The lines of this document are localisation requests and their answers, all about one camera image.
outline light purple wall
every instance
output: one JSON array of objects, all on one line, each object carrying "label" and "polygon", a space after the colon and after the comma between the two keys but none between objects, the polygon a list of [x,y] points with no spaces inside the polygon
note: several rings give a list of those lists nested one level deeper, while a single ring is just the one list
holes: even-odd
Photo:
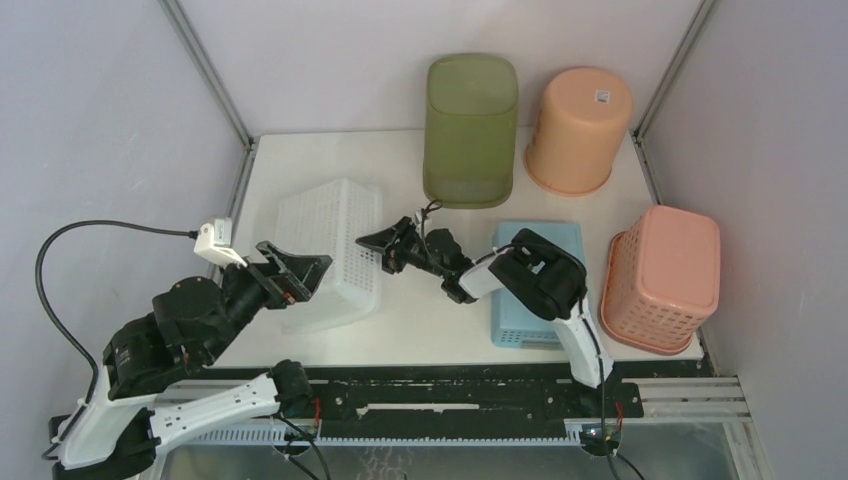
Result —
[{"label": "light purple wall", "polygon": [[699,0],[183,0],[253,133],[424,128],[427,68],[503,55],[535,123],[545,85],[592,65],[633,90],[636,119]]},{"label": "light purple wall", "polygon": [[[41,242],[97,217],[196,228],[226,208],[241,145],[157,2],[2,2],[0,62],[0,477],[38,480],[47,419],[88,379],[36,298]],[[55,245],[48,295],[95,358],[206,271],[184,239],[95,227]]]},{"label": "light purple wall", "polygon": [[722,228],[707,328],[777,479],[845,478],[848,3],[722,2],[649,133],[664,200]]}]

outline black cable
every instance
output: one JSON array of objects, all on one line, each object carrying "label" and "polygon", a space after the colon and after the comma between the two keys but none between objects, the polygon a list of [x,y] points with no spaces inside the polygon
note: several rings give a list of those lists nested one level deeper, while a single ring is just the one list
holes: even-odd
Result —
[{"label": "black cable", "polygon": [[330,468],[327,467],[327,461],[324,459],[324,455],[321,454],[321,450],[318,449],[318,446],[315,445],[315,442],[312,440],[312,435],[306,433],[302,428],[293,424],[282,415],[280,416],[280,420],[282,420],[283,423],[285,423],[289,427],[293,428],[297,433],[300,434],[301,437],[303,437],[304,440],[309,442],[309,445],[312,447],[313,450],[315,450],[315,455],[318,455],[318,461],[321,462],[321,468],[324,469],[324,476],[327,478],[327,480],[332,480],[330,477]]},{"label": "black cable", "polygon": [[309,478],[311,478],[312,480],[320,480],[317,475],[312,473],[312,470],[309,470],[308,468],[306,468],[302,463],[298,462],[296,458],[289,455],[287,460],[289,462],[291,462],[292,465],[299,468],[301,472],[309,475]]},{"label": "black cable", "polygon": [[139,230],[142,232],[149,233],[158,233],[160,235],[174,235],[179,237],[188,237],[188,238],[197,238],[197,231],[179,231],[179,230],[165,230],[161,228],[152,228],[145,227],[143,225],[136,225],[134,223],[127,222],[119,222],[116,220],[86,220],[83,222],[75,222],[69,225],[65,225],[64,227],[56,230],[47,237],[47,240],[41,245],[41,248],[38,250],[38,255],[35,257],[35,291],[38,293],[38,300],[41,302],[41,306],[44,308],[44,312],[47,313],[47,317],[53,322],[53,325],[59,330],[59,333],[65,337],[68,342],[83,356],[85,361],[88,363],[89,367],[91,367],[91,381],[88,384],[88,391],[85,394],[85,402],[80,408],[74,413],[73,417],[68,421],[68,426],[62,431],[61,435],[59,435],[58,441],[54,442],[50,445],[44,453],[41,454],[42,460],[50,460],[55,461],[58,460],[55,456],[50,456],[56,448],[59,447],[59,444],[67,438],[68,434],[73,429],[73,426],[77,423],[77,421],[82,416],[83,412],[85,412],[86,405],[91,402],[91,397],[94,395],[94,389],[97,387],[97,378],[100,375],[100,372],[97,368],[97,362],[94,360],[94,357],[88,353],[88,350],[82,346],[81,343],[71,334],[70,331],[62,324],[62,321],[59,320],[59,317],[56,316],[56,312],[53,311],[53,307],[50,305],[50,301],[47,300],[47,293],[44,291],[44,257],[47,255],[47,250],[50,248],[50,245],[56,241],[63,233],[73,230],[75,228],[80,227],[88,227],[92,225],[108,225],[113,227],[122,227],[129,228],[131,230]]},{"label": "black cable", "polygon": [[606,383],[606,376],[604,375],[604,360],[601,358],[601,344],[598,343],[598,339],[595,338],[595,334],[592,333],[592,329],[589,326],[589,322],[586,320],[586,317],[583,316],[583,299],[577,301],[577,308],[580,312],[580,318],[583,320],[583,324],[586,326],[586,331],[589,332],[589,337],[592,338],[592,343],[595,344],[595,351],[598,353],[598,367],[601,370],[601,442],[604,445],[604,456],[607,459],[607,463],[610,466],[610,471],[612,472],[612,476],[615,480],[621,480],[621,477],[618,475],[618,470],[615,468],[615,464],[612,461],[612,456],[609,451],[609,444],[607,443],[607,393],[604,384]]},{"label": "black cable", "polygon": [[615,456],[620,458],[622,462],[626,463],[630,468],[632,468],[640,480],[645,480],[645,477],[642,475],[642,472],[640,472],[639,469],[636,468],[636,465],[633,465],[633,462],[628,460],[627,457],[618,452],[616,452]]},{"label": "black cable", "polygon": [[[439,200],[439,199],[435,199],[435,200],[431,201],[430,203],[428,203],[426,207],[421,209],[421,236],[420,236],[420,239],[421,239],[421,246],[424,248],[424,254],[427,255],[427,262],[430,262],[430,259],[432,257],[432,255],[430,254],[430,248],[427,246],[427,232],[425,230],[426,225],[427,225],[427,218],[430,216],[431,213],[435,212],[436,210],[440,210],[441,208],[442,208],[442,201]],[[445,268],[445,267],[443,267],[439,264],[434,264],[434,265],[436,265],[441,270],[448,272],[448,273],[459,273],[459,272],[454,272],[452,270],[449,270],[449,269],[447,269],[447,268]]]}]

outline pink plastic basket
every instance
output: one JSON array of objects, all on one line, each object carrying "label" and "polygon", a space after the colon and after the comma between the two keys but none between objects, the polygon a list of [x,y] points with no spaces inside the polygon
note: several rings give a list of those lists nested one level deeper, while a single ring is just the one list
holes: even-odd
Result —
[{"label": "pink plastic basket", "polygon": [[621,343],[676,355],[715,312],[719,229],[702,215],[650,208],[612,241],[601,326]]}]

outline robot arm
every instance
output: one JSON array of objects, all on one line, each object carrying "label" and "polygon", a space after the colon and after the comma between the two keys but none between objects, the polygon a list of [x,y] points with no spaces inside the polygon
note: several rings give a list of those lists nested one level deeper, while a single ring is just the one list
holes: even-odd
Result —
[{"label": "robot arm", "polygon": [[155,408],[168,386],[212,365],[262,309],[309,301],[332,263],[296,256],[268,242],[254,263],[229,248],[229,220],[199,231],[195,252],[220,266],[221,285],[183,279],[154,297],[153,312],[122,327],[103,353],[88,404],[56,426],[59,479],[127,478],[157,455],[239,420],[285,411],[312,392],[301,365],[285,360],[244,385],[187,404]]},{"label": "robot arm", "polygon": [[424,222],[426,212],[416,220],[403,217],[394,226],[356,242],[379,253],[387,273],[399,273],[410,264],[441,277],[442,290],[457,303],[471,303],[497,289],[508,289],[536,316],[553,322],[575,380],[597,388],[609,377],[613,360],[589,315],[586,268],[579,260],[523,229],[509,245],[472,261],[462,254],[447,229],[432,230],[422,238]]}]

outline glass panel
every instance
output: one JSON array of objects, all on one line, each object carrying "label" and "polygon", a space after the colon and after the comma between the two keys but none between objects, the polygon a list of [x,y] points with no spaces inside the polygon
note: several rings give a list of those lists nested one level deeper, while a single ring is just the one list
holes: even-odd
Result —
[{"label": "glass panel", "polygon": [[[336,479],[612,478],[603,458],[577,447],[324,447]],[[626,425],[621,453],[651,480],[737,480],[721,425]],[[324,475],[313,452],[298,460]],[[615,459],[622,480],[636,475]],[[307,478],[271,446],[186,446],[174,451],[168,480]]]}]

